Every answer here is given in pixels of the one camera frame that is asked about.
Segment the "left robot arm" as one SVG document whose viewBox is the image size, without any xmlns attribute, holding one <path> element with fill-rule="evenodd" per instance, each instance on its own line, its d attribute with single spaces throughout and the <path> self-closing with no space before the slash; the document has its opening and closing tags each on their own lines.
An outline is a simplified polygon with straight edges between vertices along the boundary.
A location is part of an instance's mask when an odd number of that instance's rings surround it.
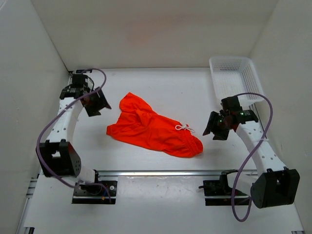
<svg viewBox="0 0 312 234">
<path fill-rule="evenodd" d="M 66 87 L 59 97 L 57 116 L 40 133 L 36 153 L 46 177 L 58 179 L 63 184 L 73 187 L 64 180 L 73 177 L 86 183 L 85 189 L 91 195 L 102 190 L 96 171 L 82 165 L 72 141 L 78 116 L 82 110 L 89 117 L 99 116 L 103 108 L 111 109 L 100 87 L 90 88 Z"/>
</svg>

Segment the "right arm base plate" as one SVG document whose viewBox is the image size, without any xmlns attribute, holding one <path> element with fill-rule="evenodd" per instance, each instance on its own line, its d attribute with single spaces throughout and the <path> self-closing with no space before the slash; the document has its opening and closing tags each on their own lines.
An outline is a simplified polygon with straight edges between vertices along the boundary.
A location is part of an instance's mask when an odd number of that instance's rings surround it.
<svg viewBox="0 0 312 234">
<path fill-rule="evenodd" d="M 203 180 L 198 188 L 204 191 L 205 206 L 231 206 L 232 188 L 228 185 L 228 174 L 238 170 L 222 171 L 218 179 Z"/>
</svg>

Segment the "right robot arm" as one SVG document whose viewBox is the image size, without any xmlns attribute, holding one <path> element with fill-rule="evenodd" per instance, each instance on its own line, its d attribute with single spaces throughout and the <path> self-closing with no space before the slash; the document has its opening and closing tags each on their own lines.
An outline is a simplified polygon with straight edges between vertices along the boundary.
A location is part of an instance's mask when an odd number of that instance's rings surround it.
<svg viewBox="0 0 312 234">
<path fill-rule="evenodd" d="M 293 204 L 300 175 L 278 158 L 252 110 L 211 112 L 204 135 L 212 133 L 214 140 L 227 140 L 229 131 L 241 138 L 256 166 L 258 179 L 240 174 L 237 183 L 232 178 L 219 182 L 219 190 L 232 194 L 236 188 L 251 197 L 258 208 Z"/>
</svg>

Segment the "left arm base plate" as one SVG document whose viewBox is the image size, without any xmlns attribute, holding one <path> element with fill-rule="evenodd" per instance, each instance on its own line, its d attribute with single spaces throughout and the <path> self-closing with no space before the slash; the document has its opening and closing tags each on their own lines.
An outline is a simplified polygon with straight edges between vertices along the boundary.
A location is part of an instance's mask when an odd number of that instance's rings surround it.
<svg viewBox="0 0 312 234">
<path fill-rule="evenodd" d="M 114 205 L 117 197 L 117 180 L 102 180 L 103 184 L 109 192 L 101 186 L 89 186 L 80 184 L 74 188 L 72 204 L 108 204 Z"/>
</svg>

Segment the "orange shorts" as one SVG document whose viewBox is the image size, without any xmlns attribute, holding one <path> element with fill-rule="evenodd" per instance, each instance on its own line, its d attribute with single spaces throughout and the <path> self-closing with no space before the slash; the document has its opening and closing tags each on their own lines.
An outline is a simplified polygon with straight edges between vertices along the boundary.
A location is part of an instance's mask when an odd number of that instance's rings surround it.
<svg viewBox="0 0 312 234">
<path fill-rule="evenodd" d="M 157 114 L 142 98 L 128 93 L 119 108 L 117 122 L 106 129 L 113 139 L 181 158 L 203 152 L 202 142 L 188 124 Z"/>
</svg>

